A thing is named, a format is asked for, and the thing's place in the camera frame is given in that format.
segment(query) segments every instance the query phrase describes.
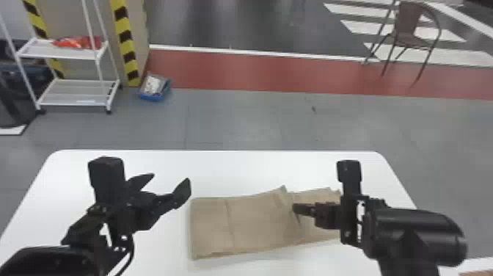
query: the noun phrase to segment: white shelf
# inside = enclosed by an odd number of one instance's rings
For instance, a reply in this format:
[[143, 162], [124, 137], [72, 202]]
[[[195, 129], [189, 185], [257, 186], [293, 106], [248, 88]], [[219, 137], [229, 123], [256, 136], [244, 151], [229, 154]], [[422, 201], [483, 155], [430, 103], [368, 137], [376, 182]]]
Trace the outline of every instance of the white shelf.
[[17, 55], [23, 58], [99, 60], [107, 48], [108, 41], [102, 42], [101, 49], [94, 55], [95, 51], [91, 49], [62, 48], [53, 45], [53, 40], [33, 37], [17, 51]]
[[41, 106], [111, 106], [119, 85], [120, 80], [54, 79], [37, 102]]

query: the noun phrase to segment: concrete floor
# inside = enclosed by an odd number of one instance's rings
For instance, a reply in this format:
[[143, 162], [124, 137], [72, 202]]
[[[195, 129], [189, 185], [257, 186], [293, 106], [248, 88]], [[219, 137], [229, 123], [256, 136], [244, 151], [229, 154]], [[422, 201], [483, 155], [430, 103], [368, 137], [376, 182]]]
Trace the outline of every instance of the concrete floor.
[[0, 230], [55, 150], [376, 150], [419, 208], [463, 227], [470, 258], [493, 255], [491, 101], [176, 89], [148, 103], [134, 92], [111, 116], [49, 109], [22, 137], [0, 137]]

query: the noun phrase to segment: white floor marking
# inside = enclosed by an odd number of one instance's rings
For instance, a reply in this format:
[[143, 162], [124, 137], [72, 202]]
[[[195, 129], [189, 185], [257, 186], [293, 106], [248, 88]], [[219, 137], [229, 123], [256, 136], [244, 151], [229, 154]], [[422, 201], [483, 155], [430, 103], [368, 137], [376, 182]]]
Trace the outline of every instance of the white floor marking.
[[[371, 23], [371, 22], [362, 22], [362, 21], [350, 21], [350, 20], [341, 20], [343, 24], [353, 33], [357, 34], [366, 34], [366, 35], [374, 35], [379, 31], [380, 23]], [[393, 25], [387, 24], [384, 27], [382, 32], [383, 35], [386, 35], [392, 31]], [[416, 29], [416, 35], [418, 37], [434, 40], [438, 35], [438, 29], [436, 28], [428, 28], [428, 27], [418, 27]], [[451, 31], [444, 29], [442, 31], [442, 36], [440, 40], [446, 41], [455, 41], [455, 42], [466, 42], [466, 40], [459, 37], [457, 34], [452, 33]]]
[[390, 5], [392, 4], [392, 0], [347, 0], [348, 2], [359, 2], [359, 3], [369, 3], [369, 4], [382, 4], [382, 5]]
[[[391, 45], [384, 44], [376, 52], [376, 56], [381, 59], [387, 59]], [[395, 47], [391, 59], [394, 59], [402, 50], [402, 47]], [[426, 51], [409, 49], [402, 55], [399, 61], [402, 62], [424, 62]], [[493, 67], [493, 57], [483, 51], [466, 51], [435, 48], [431, 54], [429, 63], [440, 65], [461, 65], [461, 66], [478, 66]]]
[[[325, 54], [297, 54], [297, 53], [282, 53], [273, 51], [250, 51], [250, 50], [234, 50], [223, 48], [206, 48], [206, 47], [185, 47], [151, 44], [151, 50], [168, 50], [168, 51], [190, 51], [199, 53], [215, 53], [215, 54], [242, 54], [250, 56], [265, 56], [265, 57], [294, 57], [300, 59], [328, 59], [328, 60], [350, 60], [361, 62], [364, 57], [348, 57], [348, 56], [333, 56]], [[370, 59], [370, 62], [378, 62], [376, 59]]]
[[[384, 18], [387, 14], [387, 9], [377, 9], [374, 7], [356, 7], [342, 4], [324, 4], [324, 6], [330, 12], [341, 15], [364, 15], [370, 17]], [[391, 12], [389, 18], [395, 18], [395, 13]], [[431, 22], [431, 20], [424, 15], [421, 15], [420, 21]]]
[[15, 128], [0, 128], [0, 135], [19, 135], [26, 128], [25, 125]]
[[[347, 0], [350, 2], [370, 3], [370, 4], [392, 4], [392, 0]], [[436, 2], [450, 5], [462, 5], [463, 0], [407, 0], [408, 2]]]
[[450, 16], [451, 18], [454, 18], [455, 20], [462, 22], [469, 27], [477, 30], [478, 32], [483, 33], [484, 35], [493, 38], [493, 28], [475, 20], [474, 18], [471, 18], [468, 15], [465, 15], [462, 12], [459, 12], [458, 10], [455, 10], [446, 4], [437, 4], [437, 3], [428, 3], [429, 6], [435, 8], [436, 10], [439, 10], [440, 12]]

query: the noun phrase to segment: tan fabric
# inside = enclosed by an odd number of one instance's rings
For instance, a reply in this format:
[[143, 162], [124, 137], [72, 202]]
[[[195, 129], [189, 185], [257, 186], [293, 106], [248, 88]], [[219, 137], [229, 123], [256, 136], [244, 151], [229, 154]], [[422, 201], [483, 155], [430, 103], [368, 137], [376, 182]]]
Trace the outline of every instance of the tan fabric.
[[[304, 192], [291, 193], [293, 203], [315, 203], [315, 202], [334, 202], [339, 203], [340, 192], [332, 191], [330, 188], [314, 189]], [[325, 230], [315, 226], [312, 217], [296, 215], [302, 227], [302, 238], [299, 244], [309, 242], [320, 242], [329, 239], [339, 239], [339, 230]]]
[[284, 186], [244, 197], [208, 197], [191, 201], [191, 257], [213, 258], [256, 253], [290, 245], [338, 239], [313, 226], [313, 219], [296, 218], [293, 202], [336, 201], [330, 189], [288, 193]]

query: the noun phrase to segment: hazard stripe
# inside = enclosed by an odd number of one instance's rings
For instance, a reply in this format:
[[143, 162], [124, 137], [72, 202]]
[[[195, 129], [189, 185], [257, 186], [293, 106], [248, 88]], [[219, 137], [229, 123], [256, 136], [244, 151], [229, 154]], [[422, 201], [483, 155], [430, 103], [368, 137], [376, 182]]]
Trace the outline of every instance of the hazard stripe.
[[140, 85], [140, 75], [132, 28], [128, 19], [127, 2], [126, 0], [110, 0], [110, 4], [128, 85], [136, 87]]
[[[36, 0], [23, 0], [23, 4], [36, 35], [39, 38], [48, 39], [48, 30], [46, 29], [45, 21], [37, 8]], [[58, 59], [48, 60], [48, 65], [55, 71], [57, 77], [61, 79], [65, 78], [65, 71], [63, 70], [62, 63]]]

